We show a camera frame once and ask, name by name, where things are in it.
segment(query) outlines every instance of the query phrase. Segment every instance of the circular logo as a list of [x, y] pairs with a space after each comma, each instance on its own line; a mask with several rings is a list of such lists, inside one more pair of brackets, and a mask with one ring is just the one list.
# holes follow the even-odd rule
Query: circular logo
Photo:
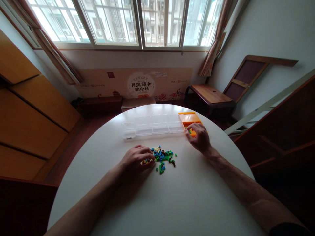
[[151, 97], [155, 91], [153, 78], [144, 72], [133, 73], [127, 81], [130, 94], [136, 98]]

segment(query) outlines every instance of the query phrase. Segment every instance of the hand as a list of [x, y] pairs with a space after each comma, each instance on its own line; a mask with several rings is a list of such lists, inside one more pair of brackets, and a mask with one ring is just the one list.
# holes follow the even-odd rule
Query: hand
[[[142, 165], [144, 160], [151, 160], [149, 163]], [[132, 177], [142, 173], [146, 169], [154, 166], [155, 158], [149, 147], [137, 145], [127, 151], [125, 156], [119, 162], [118, 166], [124, 176]]]
[[[197, 134], [194, 138], [189, 134], [190, 129], [194, 130]], [[189, 125], [185, 130], [185, 135], [191, 145], [202, 154], [205, 154], [211, 148], [208, 132], [201, 123], [192, 123]]]

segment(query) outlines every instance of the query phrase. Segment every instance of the sleeve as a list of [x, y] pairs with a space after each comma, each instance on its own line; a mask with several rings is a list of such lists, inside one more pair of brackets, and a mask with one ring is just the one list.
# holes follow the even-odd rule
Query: sleeve
[[286, 235], [286, 236], [312, 236], [313, 234], [308, 231], [306, 228], [302, 227], [301, 225], [295, 223], [281, 223], [273, 227], [270, 232], [269, 236], [279, 236], [279, 235]]

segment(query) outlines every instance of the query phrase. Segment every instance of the wooden floor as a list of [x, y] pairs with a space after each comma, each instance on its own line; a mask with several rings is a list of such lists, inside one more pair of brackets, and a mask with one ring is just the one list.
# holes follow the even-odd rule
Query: wooden floor
[[[166, 103], [166, 104], [173, 104], [178, 105], [182, 107], [187, 107], [184, 103], [184, 100], [175, 100], [175, 101], [167, 101], [167, 102], [159, 102], [159, 103]], [[106, 122], [108, 122], [110, 119], [114, 118], [115, 116], [119, 115], [121, 112], [117, 113], [109, 113], [106, 115], [99, 115], [94, 116], [92, 118], [85, 118], [84, 124], [75, 136], [75, 138], [72, 140], [72, 142], [69, 144], [67, 149], [64, 151], [64, 153], [60, 156], [59, 160], [53, 167], [53, 169], [50, 171], [49, 175], [44, 180], [44, 183], [47, 184], [54, 184], [54, 185], [60, 185], [61, 180], [66, 173], [71, 161], [75, 157], [75, 155], [78, 153], [80, 148], [83, 146], [83, 144]], [[217, 126], [219, 126], [222, 130], [227, 129], [231, 125], [227, 121], [221, 121], [217, 119], [210, 119], [213, 121]]]

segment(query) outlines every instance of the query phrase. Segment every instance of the red flower illustration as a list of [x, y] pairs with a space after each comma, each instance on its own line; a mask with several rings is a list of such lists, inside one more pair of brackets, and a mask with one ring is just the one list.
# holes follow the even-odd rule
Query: red flower illustration
[[162, 93], [161, 95], [158, 96], [158, 99], [161, 100], [161, 101], [165, 101], [166, 94]]

